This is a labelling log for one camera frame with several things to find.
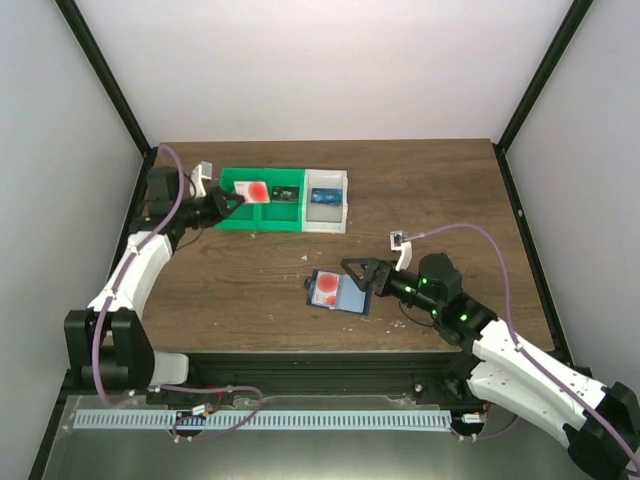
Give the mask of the navy blue card holder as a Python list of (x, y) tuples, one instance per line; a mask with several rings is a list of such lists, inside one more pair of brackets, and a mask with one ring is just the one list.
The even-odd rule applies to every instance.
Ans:
[(307, 305), (317, 307), (317, 308), (324, 308), (328, 310), (345, 312), (350, 314), (357, 314), (357, 315), (367, 315), (369, 313), (371, 297), (368, 300), (347, 300), (344, 297), (344, 275), (345, 274), (339, 274), (339, 273), (336, 273), (340, 276), (340, 285), (339, 285), (336, 306), (333, 308), (327, 308), (327, 307), (312, 305), (311, 304), (312, 281), (315, 279), (318, 271), (324, 271), (324, 270), (314, 270), (312, 275), (308, 277), (304, 282), (304, 288), (307, 292), (307, 297), (306, 297)]

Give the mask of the red white card carried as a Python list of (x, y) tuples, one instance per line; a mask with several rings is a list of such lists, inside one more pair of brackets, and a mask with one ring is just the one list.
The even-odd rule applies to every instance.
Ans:
[(268, 204), (270, 194), (264, 181), (235, 181), (234, 191), (248, 204)]

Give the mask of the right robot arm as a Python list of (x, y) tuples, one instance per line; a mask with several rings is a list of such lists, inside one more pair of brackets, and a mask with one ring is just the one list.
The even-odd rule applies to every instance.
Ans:
[(546, 432), (594, 479), (639, 472), (636, 394), (620, 382), (607, 386), (571, 368), (515, 333), (464, 292), (446, 254), (423, 257), (416, 272), (375, 258), (347, 258), (341, 265), (359, 289), (426, 312), (440, 337), (469, 357), (461, 381), (474, 397)]

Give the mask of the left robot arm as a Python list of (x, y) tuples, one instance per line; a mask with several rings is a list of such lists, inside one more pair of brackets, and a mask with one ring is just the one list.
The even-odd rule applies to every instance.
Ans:
[(90, 304), (65, 318), (70, 377), (76, 388), (106, 395), (187, 380), (187, 355), (154, 349), (142, 317), (159, 274), (185, 232), (212, 228), (243, 204), (240, 195), (213, 185), (212, 178), (208, 162), (190, 173), (176, 167), (150, 170), (147, 196), (136, 206), (117, 266)]

